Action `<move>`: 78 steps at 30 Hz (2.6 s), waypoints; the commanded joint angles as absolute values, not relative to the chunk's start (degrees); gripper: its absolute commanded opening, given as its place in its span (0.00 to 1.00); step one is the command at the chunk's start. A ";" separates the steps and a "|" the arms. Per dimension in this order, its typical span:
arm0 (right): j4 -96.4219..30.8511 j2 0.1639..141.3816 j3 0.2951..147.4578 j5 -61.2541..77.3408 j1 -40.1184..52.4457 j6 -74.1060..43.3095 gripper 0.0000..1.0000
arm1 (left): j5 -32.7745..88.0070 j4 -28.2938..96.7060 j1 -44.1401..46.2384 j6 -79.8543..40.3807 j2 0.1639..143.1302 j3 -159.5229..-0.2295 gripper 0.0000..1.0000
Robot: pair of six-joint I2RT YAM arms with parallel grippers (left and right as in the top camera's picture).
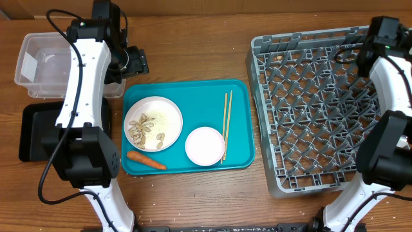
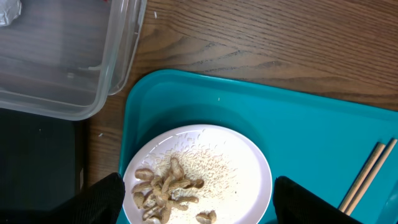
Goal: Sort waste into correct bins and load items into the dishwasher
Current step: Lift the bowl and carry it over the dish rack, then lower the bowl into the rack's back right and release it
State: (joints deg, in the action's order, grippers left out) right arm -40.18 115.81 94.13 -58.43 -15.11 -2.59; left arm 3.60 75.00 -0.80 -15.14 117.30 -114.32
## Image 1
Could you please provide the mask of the white dinner plate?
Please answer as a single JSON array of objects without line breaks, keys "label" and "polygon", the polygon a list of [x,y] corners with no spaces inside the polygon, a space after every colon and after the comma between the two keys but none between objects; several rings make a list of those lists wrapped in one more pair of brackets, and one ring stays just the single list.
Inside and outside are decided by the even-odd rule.
[{"label": "white dinner plate", "polygon": [[[137,148],[128,134],[129,121],[138,119],[141,114],[152,115],[160,119],[162,129],[165,133],[164,146],[159,150],[141,150]],[[124,117],[125,143],[132,148],[144,152],[157,152],[172,146],[180,136],[183,129],[182,113],[175,103],[165,97],[146,97],[132,104]]]}]

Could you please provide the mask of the orange carrot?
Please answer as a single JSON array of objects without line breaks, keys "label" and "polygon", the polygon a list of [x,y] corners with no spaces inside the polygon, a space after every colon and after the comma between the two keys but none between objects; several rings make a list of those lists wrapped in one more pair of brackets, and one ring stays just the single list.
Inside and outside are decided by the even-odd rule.
[{"label": "orange carrot", "polygon": [[135,162],[144,164],[146,166],[155,168],[155,169],[159,169],[159,170],[167,170],[167,166],[153,160],[150,159],[149,157],[137,152],[137,151],[129,151],[127,153],[127,157]]}]

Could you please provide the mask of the white bowl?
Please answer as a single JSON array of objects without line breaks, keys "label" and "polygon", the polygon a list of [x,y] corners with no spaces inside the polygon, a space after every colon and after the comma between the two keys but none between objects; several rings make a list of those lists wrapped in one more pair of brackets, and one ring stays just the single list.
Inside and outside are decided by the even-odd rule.
[{"label": "white bowl", "polygon": [[211,127],[191,131],[185,141],[188,158],[199,166],[211,166],[223,157],[225,141],[222,134]]}]

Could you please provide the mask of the wooden chopstick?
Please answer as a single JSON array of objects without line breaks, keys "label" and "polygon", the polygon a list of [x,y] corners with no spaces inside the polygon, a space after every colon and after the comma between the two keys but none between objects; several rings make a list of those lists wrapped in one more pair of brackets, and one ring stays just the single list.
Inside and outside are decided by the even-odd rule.
[{"label": "wooden chopstick", "polygon": [[[225,101],[224,101],[224,109],[223,109],[223,126],[222,126],[222,137],[225,137],[225,128],[226,128],[226,114],[227,114],[227,97],[228,97],[228,93],[225,93]],[[220,164],[223,163],[223,156],[220,160]]]},{"label": "wooden chopstick", "polygon": [[230,129],[230,118],[231,118],[231,110],[232,110],[232,96],[233,91],[230,91],[230,95],[228,93],[225,94],[225,112],[224,112],[224,133],[225,133],[225,151],[222,157],[222,161],[225,161],[227,158],[227,148],[228,148],[228,141],[229,141],[229,129]]}]

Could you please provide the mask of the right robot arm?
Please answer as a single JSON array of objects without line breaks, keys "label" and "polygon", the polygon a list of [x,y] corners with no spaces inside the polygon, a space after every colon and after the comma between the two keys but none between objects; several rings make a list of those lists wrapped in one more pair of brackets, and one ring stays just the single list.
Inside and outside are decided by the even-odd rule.
[{"label": "right robot arm", "polygon": [[411,30],[373,17],[358,52],[358,74],[372,80],[382,116],[359,146],[352,180],[308,231],[365,231],[362,218],[411,184]]}]

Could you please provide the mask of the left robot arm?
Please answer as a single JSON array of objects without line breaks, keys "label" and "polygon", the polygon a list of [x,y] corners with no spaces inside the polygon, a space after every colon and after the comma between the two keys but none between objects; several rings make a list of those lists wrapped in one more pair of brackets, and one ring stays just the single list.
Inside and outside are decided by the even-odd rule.
[{"label": "left robot arm", "polygon": [[[103,231],[141,231],[136,215],[126,204],[117,176],[121,154],[104,131],[104,86],[149,68],[145,53],[127,44],[126,14],[110,0],[94,1],[91,18],[74,15],[62,37],[71,52],[70,75],[61,112],[43,138],[49,161],[41,175],[38,197],[56,205],[84,195],[95,210]],[[42,187],[50,168],[68,181],[76,193],[47,200]]]}]

